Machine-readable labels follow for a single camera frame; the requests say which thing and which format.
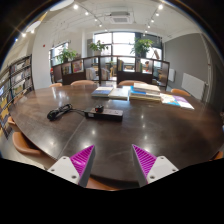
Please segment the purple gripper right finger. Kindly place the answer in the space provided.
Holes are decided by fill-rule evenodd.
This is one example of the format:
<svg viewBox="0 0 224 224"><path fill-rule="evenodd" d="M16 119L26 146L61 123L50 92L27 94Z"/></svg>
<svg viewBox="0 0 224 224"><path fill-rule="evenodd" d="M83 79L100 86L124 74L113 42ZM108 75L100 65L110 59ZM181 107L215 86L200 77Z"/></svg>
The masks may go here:
<svg viewBox="0 0 224 224"><path fill-rule="evenodd" d="M158 156L132 145L132 155L138 183L141 187L178 171L165 156Z"/></svg>

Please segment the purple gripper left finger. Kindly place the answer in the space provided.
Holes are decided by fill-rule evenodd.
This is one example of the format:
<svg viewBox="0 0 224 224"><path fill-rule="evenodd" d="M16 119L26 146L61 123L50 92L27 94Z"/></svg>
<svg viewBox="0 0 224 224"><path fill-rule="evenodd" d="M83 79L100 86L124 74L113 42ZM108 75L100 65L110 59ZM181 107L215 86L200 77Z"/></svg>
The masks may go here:
<svg viewBox="0 0 224 224"><path fill-rule="evenodd" d="M71 157L62 156L48 172L79 186L86 186L95 157L95 146L91 145Z"/></svg>

